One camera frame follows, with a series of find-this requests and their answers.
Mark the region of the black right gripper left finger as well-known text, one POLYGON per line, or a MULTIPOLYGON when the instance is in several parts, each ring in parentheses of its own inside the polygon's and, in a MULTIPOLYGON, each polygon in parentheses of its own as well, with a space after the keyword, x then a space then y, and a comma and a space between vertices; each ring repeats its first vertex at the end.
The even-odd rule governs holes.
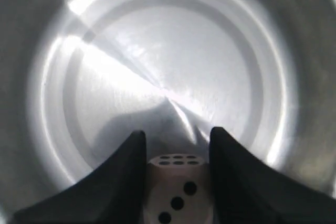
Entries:
POLYGON ((138 223, 145 176, 145 133, 134 131, 88 176, 17 211, 13 223, 138 223))

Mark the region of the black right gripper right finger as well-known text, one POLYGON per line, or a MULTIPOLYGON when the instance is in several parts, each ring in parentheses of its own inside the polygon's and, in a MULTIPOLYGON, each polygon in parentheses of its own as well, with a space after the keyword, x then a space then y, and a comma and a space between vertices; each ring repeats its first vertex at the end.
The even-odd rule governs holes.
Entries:
POLYGON ((335 199, 270 168, 222 127, 211 130, 209 167, 220 223, 335 223, 335 199))

